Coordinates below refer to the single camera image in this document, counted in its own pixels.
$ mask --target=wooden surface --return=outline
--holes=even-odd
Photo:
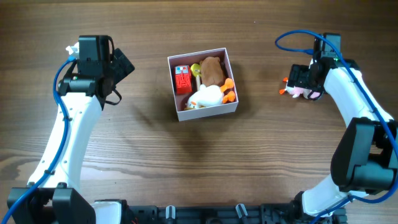
[[[397,1],[198,1],[0,5],[0,215],[25,186],[55,121],[53,76],[79,35],[108,34],[136,66],[88,143],[82,194],[130,205],[289,202],[329,174],[344,121],[329,95],[280,96],[293,29],[337,32],[382,107],[398,117]],[[312,48],[313,38],[282,41]],[[233,114],[179,123],[167,56],[226,47],[239,94]],[[348,205],[349,223],[396,223],[398,196]]]

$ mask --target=brown plush toy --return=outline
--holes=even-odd
[[[225,76],[220,65],[219,57],[207,57],[200,61],[201,82],[206,87],[211,85],[222,86],[225,81]]]

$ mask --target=red toy car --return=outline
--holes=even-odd
[[[186,94],[192,92],[191,70],[188,65],[180,65],[174,68],[175,87],[177,94]]]

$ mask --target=pink plush toy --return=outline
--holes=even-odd
[[[293,98],[299,97],[301,94],[304,96],[304,98],[308,99],[308,95],[311,93],[311,90],[301,88],[301,87],[289,87],[287,86],[288,78],[284,78],[284,82],[286,82],[286,87],[283,90],[279,90],[279,94],[284,94],[286,91],[290,94],[293,95]],[[315,99],[318,98],[321,95],[319,92],[313,92],[312,95],[310,95],[310,99]]]

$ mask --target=white box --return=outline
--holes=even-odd
[[[229,63],[228,54],[226,52],[226,48],[214,49],[214,50],[205,50],[202,52],[195,52],[183,55],[170,56],[167,58],[169,61],[169,69],[170,69],[170,78],[172,81],[173,93],[174,93],[174,102],[175,109],[177,111],[177,116],[179,121],[185,121],[188,119],[202,118],[207,116],[213,116],[223,113],[231,113],[235,112],[236,107],[238,106],[238,93],[236,92],[236,85],[234,86],[234,92],[236,95],[235,102],[227,103],[219,106],[211,106],[207,108],[200,108],[195,110],[184,110],[185,103],[191,97],[194,92],[196,92],[196,81],[195,78],[192,78],[192,92],[184,95],[177,95],[175,93],[175,79],[174,79],[174,67],[179,65],[193,65],[194,63],[199,63],[201,60],[204,60],[207,57],[219,57],[221,60],[221,68],[224,71],[224,75],[227,75],[229,78],[234,80],[232,75],[231,64]]]

